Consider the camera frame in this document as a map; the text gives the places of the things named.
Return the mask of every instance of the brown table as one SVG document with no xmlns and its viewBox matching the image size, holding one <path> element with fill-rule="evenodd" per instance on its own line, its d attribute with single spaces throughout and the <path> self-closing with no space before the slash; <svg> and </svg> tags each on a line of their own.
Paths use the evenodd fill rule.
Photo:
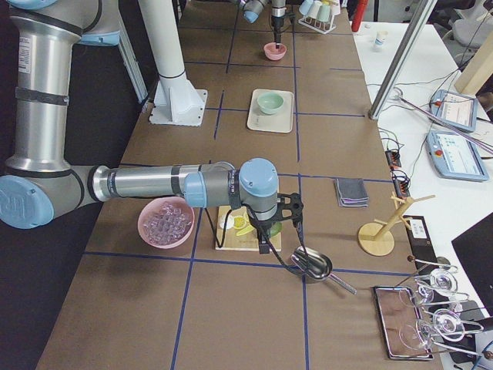
<svg viewBox="0 0 493 370">
<path fill-rule="evenodd" d="M 227 3 L 191 2 L 179 24 L 189 79 L 207 89 L 201 127 L 154 126 L 144 112 L 122 166 L 208 163 L 239 167 L 262 156 L 280 174 L 280 191 L 301 193 L 308 247 L 328 255 L 358 289 L 307 284 L 272 254 L 215 251 L 204 212 L 192 237 L 165 251 L 145 244 L 136 220 L 148 200 L 111 200 L 102 209 L 39 369 L 440 368 L 387 359 L 371 288 L 413 270 L 402 226 L 394 251 L 373 257 L 359 227 L 394 211 L 377 124 L 344 13 L 319 35 L 296 24 L 283 34 L 286 56 L 271 62 L 269 12 L 248 25 Z M 254 89 L 296 96 L 293 131 L 247 129 Z M 361 177 L 365 209 L 340 208 L 336 177 Z M 217 210 L 211 210 L 213 217 Z M 298 246 L 290 223 L 282 257 Z"/>
</svg>

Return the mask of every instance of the white table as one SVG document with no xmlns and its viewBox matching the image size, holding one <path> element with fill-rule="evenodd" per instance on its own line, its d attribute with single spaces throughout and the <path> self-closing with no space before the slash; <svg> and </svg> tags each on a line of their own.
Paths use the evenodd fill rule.
<svg viewBox="0 0 493 370">
<path fill-rule="evenodd" d="M 354 35 L 372 100 L 379 86 L 370 84 L 381 84 L 406 28 L 406 24 L 363 22 L 359 32 Z M 375 52 L 373 44 L 379 30 L 388 31 L 388 36 L 381 51 Z M 428 82 L 444 77 L 456 69 L 454 60 L 434 27 L 426 25 L 404 64 L 397 83 Z M 458 78 L 458 73 L 452 76 L 453 79 Z M 441 88 L 456 91 L 451 82 L 453 79 L 449 79 Z M 417 106 L 426 104 L 425 109 L 427 109 L 431 95 L 443 81 L 444 79 L 439 79 L 426 84 L 398 87 L 404 92 L 405 99 Z M 391 104 L 397 103 L 388 102 L 386 107 Z M 478 115 L 488 118 L 481 107 Z M 414 161 L 418 157 L 421 144 L 430 127 L 429 119 L 419 112 L 393 106 L 380 114 L 378 126 L 395 133 L 399 143 L 404 144 L 401 148 L 402 170 L 411 175 Z M 438 125 L 434 125 L 433 129 L 445 130 Z M 473 136 L 487 143 L 493 143 L 493 125 L 478 121 L 478 128 Z M 480 152 L 480 154 L 489 156 L 486 152 Z M 493 178 L 493 161 L 486 160 L 485 165 L 490 177 Z M 424 216 L 431 242 L 434 245 L 434 252 L 437 256 L 446 257 L 452 264 L 459 266 L 457 274 L 459 291 L 469 293 L 471 299 L 482 307 L 483 303 L 461 269 L 451 241 L 493 212 L 493 180 L 473 183 L 442 179 L 437 175 L 425 147 L 416 162 L 410 192 L 413 198 L 436 195 L 434 199 L 414 204 L 408 214 Z"/>
</svg>

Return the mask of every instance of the bowl of ice cubes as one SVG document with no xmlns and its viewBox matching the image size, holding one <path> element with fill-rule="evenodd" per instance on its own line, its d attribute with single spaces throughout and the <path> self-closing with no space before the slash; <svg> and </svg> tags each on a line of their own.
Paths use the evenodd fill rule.
<svg viewBox="0 0 493 370">
<path fill-rule="evenodd" d="M 188 239 L 194 220 L 193 208 L 183 198 L 165 197 L 151 201 L 142 209 L 137 229 L 147 244 L 169 249 Z"/>
</svg>

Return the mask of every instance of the pink bowl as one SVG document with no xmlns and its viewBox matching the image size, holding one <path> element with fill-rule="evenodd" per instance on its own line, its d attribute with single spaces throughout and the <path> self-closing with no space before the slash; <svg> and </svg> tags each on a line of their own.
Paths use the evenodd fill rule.
<svg viewBox="0 0 493 370">
<path fill-rule="evenodd" d="M 276 49 L 275 42 L 269 42 L 265 44 L 263 47 L 263 52 L 265 52 L 265 56 L 270 60 L 279 60 L 282 59 L 284 54 L 286 54 L 287 48 L 284 44 L 280 44 L 279 48 Z"/>
<path fill-rule="evenodd" d="M 179 215 L 169 214 L 167 217 L 167 221 L 164 221 L 164 207 L 166 204 L 169 204 L 171 210 L 179 210 L 179 213 L 182 214 L 185 220 L 180 222 L 186 224 L 185 230 L 182 234 L 182 237 L 177 240 L 176 238 L 172 238 L 169 234 L 169 231 L 157 231 L 157 227 L 154 227 L 153 235 L 149 232 L 149 223 L 154 220 L 162 220 L 164 224 L 171 224 L 173 220 L 175 220 Z M 162 249 L 170 249 L 174 247 L 178 247 L 181 243 L 186 241 L 188 237 L 192 233 L 193 223 L 195 221 L 195 213 L 193 212 L 193 208 L 186 204 L 185 200 L 180 197 L 165 197 L 159 198 L 148 203 L 140 212 L 139 219 L 137 221 L 137 230 L 139 231 L 140 237 L 149 245 L 153 247 L 162 248 Z M 172 240 L 168 240 L 168 242 L 163 242 L 162 240 L 166 240 L 167 237 L 172 238 Z"/>
</svg>

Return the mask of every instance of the scoop handle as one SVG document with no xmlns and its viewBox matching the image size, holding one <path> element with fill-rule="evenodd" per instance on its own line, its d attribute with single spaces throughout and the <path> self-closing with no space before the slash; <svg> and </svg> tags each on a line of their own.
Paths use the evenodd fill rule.
<svg viewBox="0 0 493 370">
<path fill-rule="evenodd" d="M 353 287 L 351 287 L 346 281 L 340 279 L 339 277 L 337 277 L 336 275 L 330 273 L 329 274 L 329 279 L 331 279 L 332 281 L 338 283 L 342 288 L 346 289 L 347 291 L 349 291 L 351 294 L 354 294 L 356 295 L 357 293 L 357 290 Z"/>
</svg>

